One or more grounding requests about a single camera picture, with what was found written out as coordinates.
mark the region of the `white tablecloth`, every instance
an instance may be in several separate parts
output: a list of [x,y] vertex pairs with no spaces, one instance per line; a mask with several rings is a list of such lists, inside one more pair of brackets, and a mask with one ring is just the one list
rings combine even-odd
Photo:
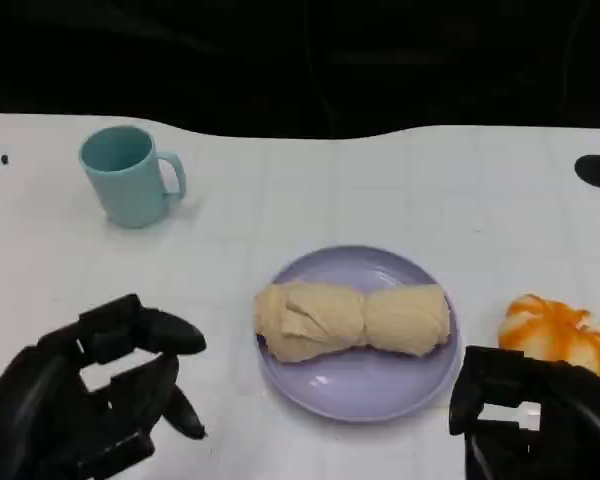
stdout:
[[[177,152],[190,182],[182,206],[144,230],[109,224],[78,164],[82,140],[118,124],[146,128],[160,150]],[[305,413],[259,372],[252,297],[299,255],[368,244],[439,280],[465,345],[495,345],[507,303],[526,292],[600,315],[600,189],[573,170],[586,153],[600,154],[600,130],[426,127],[300,141],[0,115],[0,155],[9,156],[0,162],[0,373],[24,344],[136,292],[207,336],[208,350],[181,362],[179,384],[210,436],[189,441],[161,421],[156,454],[122,478],[461,479],[448,391],[389,424]],[[119,368],[90,369],[85,379],[97,386]]]

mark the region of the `orange pumpkin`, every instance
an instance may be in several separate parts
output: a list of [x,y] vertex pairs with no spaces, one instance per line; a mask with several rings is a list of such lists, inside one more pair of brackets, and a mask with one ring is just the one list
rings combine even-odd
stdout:
[[587,310],[523,295],[509,306],[498,344],[538,360],[565,360],[600,376],[600,320]]

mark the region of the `plate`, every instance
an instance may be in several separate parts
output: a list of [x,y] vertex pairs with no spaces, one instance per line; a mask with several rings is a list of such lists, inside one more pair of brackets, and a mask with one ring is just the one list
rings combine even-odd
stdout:
[[[349,285],[365,293],[399,285],[437,283],[415,263],[364,246],[317,250],[293,262],[274,283]],[[288,398],[319,415],[347,422],[375,422],[412,413],[453,379],[460,358],[453,306],[451,337],[423,357],[357,348],[305,362],[282,363],[258,338],[262,369]]]

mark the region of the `mug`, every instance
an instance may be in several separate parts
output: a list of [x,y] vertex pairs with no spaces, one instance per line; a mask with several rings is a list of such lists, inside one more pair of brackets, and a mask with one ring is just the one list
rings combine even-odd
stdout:
[[[166,191],[158,165],[171,164],[179,191]],[[167,214],[187,192],[187,178],[175,153],[157,152],[144,130],[119,126],[91,135],[80,147],[80,162],[112,222],[125,228],[149,225]]]

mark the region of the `bread roll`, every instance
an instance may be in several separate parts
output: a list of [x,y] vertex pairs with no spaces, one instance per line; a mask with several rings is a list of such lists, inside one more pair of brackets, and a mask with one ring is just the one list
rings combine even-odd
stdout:
[[369,295],[350,287],[270,285],[256,298],[256,333],[283,362],[354,346],[424,355],[449,337],[449,307],[438,285]]

